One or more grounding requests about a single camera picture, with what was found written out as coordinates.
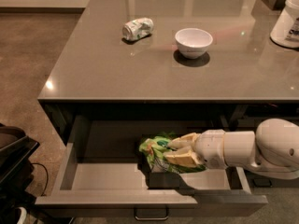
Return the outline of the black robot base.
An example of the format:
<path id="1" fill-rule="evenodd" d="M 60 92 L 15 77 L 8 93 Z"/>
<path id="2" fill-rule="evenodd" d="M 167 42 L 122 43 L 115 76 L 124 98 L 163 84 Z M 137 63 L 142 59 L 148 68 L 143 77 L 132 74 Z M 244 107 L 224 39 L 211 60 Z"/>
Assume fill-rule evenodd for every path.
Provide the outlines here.
<path id="1" fill-rule="evenodd" d="M 29 157 L 38 147 L 22 129 L 0 126 L 0 224 L 21 224 L 28 211 L 40 213 L 36 197 L 26 191 L 34 171 Z"/>

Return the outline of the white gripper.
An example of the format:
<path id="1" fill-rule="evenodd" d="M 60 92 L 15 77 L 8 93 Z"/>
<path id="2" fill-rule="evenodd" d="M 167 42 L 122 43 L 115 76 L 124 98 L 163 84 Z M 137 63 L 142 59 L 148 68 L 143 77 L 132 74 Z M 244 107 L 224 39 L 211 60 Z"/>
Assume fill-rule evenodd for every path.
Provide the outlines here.
<path id="1" fill-rule="evenodd" d="M 226 169 L 224 135 L 224 130 L 185 134 L 167 144 L 177 150 L 165 152 L 164 157 L 168 162 L 183 167 L 194 168 L 204 163 L 208 169 Z"/>

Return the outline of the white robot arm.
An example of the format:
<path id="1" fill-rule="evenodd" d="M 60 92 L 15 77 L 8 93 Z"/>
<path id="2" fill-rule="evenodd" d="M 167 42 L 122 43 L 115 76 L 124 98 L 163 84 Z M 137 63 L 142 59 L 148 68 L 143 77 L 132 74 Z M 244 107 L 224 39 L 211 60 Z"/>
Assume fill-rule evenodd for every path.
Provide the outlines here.
<path id="1" fill-rule="evenodd" d="M 241 167 L 272 178 L 299 177 L 299 126 L 284 119 L 267 119 L 254 132 L 189 133 L 172 140 L 169 147 L 166 160 L 183 167 Z"/>

